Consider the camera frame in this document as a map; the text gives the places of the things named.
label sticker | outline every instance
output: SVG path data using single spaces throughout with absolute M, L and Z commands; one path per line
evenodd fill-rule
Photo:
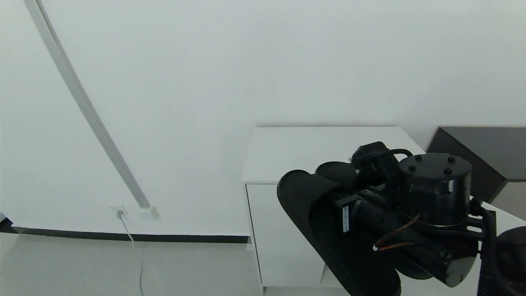
M 342 209 L 343 212 L 343 232 L 349 231 L 349 206 L 344 206 Z

cable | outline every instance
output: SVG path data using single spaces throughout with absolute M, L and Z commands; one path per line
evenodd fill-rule
M 386 155 L 395 155 L 395 154 L 405 154 L 407 157 L 413 156 L 411 151 L 407 149 L 391 149 L 391 150 L 383 150 L 383 151 L 377 151 L 377 152 L 371 152 L 369 154 L 365 154 L 358 157 L 353 157 L 353 160 L 357 161 L 365 161 L 372 158 L 380 157 L 380 156 L 386 156 Z
M 414 245 L 414 243 L 397 243 L 397 244 L 392 244 L 392 245 L 388 245 L 388 246 L 381 246 L 381 247 L 378 248 L 378 251 L 399 248 L 401 246 L 406 246 L 406 245 Z
M 499 267 L 497 266 L 497 226 L 495 224 L 495 218 L 488 210 L 481 206 L 478 207 L 478 210 L 480 210 L 482 220 L 485 222 L 487 235 L 486 240 L 482 242 L 483 251 L 481 259 L 483 256 L 488 263 L 488 269 L 491 271 L 491 275 L 504 291 L 509 293 L 510 296 L 521 296 L 519 292 L 513 290 L 507 284 L 507 280 L 500 274 Z
M 395 236 L 397 233 L 399 233 L 400 231 L 406 229 L 407 227 L 411 226 L 411 224 L 415 223 L 418 218 L 420 218 L 420 213 L 418 213 L 416 216 L 413 217 L 413 219 L 411 219 L 411 221 L 407 222 L 406 224 L 402 225 L 401 227 L 393 230 L 392 232 L 382 236 L 378 241 L 376 241 L 374 247 L 377 247 L 378 250 L 380 250 L 382 244 L 384 244 L 386 241 L 392 239 L 393 236 Z
M 129 237 L 130 240 L 131 240 L 131 244 L 132 244 L 131 246 L 133 247 L 133 254 L 135 254 L 135 259 L 137 259 L 137 263 L 139 264 L 139 291 L 140 291 L 140 295 L 141 295 L 141 296 L 144 296 L 144 295 L 143 295 L 143 283 L 142 283 L 142 279 L 143 279 L 143 266 L 142 266 L 142 264 L 140 263 L 139 256 L 137 256 L 137 252 L 135 251 L 135 241 L 133 240 L 132 235 L 131 235 L 130 232 L 128 231 L 128 227 L 126 227 L 126 223 L 124 223 L 124 220 L 123 220 L 123 214 L 124 214 L 123 211 L 118 210 L 118 211 L 117 211 L 117 218 L 119 218 L 119 220 L 123 223 L 123 225 L 124 225 L 124 229 L 126 229 L 126 233 L 128 234 L 128 237 Z

white cable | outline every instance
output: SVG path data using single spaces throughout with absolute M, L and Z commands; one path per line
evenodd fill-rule
M 133 240 L 132 235 L 128 231 L 128 227 L 126 227 L 126 223 L 124 223 L 123 214 L 124 213 L 121 210 L 117 211 L 117 218 L 119 218 L 120 221 L 123 223 L 124 229 L 126 229 L 126 233 L 128 234 L 128 237 L 131 240 L 131 244 L 132 244 L 131 246 L 133 247 L 133 254 L 135 254 L 135 259 L 137 259 L 137 263 L 139 264 L 139 291 L 140 291 L 140 295 L 144 296 L 143 295 L 143 284 L 142 284 L 143 266 L 140 263 L 139 256 L 137 256 L 137 252 L 135 252 L 135 241 Z

cabinet top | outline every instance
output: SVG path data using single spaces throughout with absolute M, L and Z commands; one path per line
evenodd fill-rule
M 441 127 L 509 181 L 526 181 L 526 127 Z
M 329 161 L 349 162 L 356 149 L 382 141 L 389 149 L 424 153 L 400 127 L 256 127 L 245 161 L 242 182 L 277 184 L 292 170 L 313 173 Z M 397 155 L 400 160 L 404 155 Z

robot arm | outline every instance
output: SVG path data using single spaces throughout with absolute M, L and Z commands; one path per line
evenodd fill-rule
M 399 153 L 408 157 L 398 162 Z M 471 165 L 459 157 L 413 156 L 376 142 L 358 148 L 351 163 L 325 163 L 315 174 L 287 173 L 277 195 L 353 296 L 401 295 L 397 270 L 455 287 L 478 253 L 500 295 L 523 295 L 498 271 L 494 212 L 470 200 L 470 181 Z

